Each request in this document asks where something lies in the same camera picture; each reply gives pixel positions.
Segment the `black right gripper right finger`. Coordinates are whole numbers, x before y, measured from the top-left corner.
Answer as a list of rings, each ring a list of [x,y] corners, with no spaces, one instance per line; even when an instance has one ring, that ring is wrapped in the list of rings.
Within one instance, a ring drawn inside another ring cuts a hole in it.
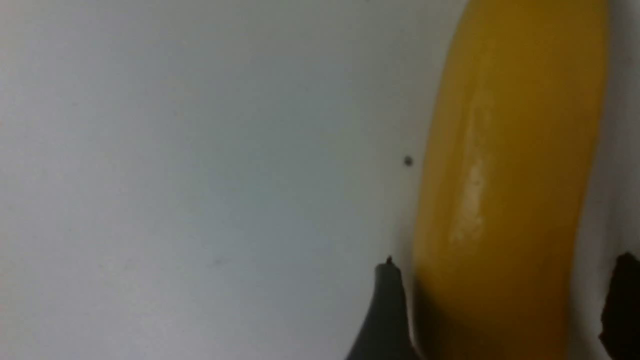
[[[599,340],[611,359],[640,358],[640,262],[630,252],[615,260],[600,321]]]

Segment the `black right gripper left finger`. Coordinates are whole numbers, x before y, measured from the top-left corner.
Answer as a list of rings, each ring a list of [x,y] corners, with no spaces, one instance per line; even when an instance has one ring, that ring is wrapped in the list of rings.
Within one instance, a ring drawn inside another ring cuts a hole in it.
[[[370,305],[346,359],[419,359],[410,337],[402,271],[391,256],[375,266]]]

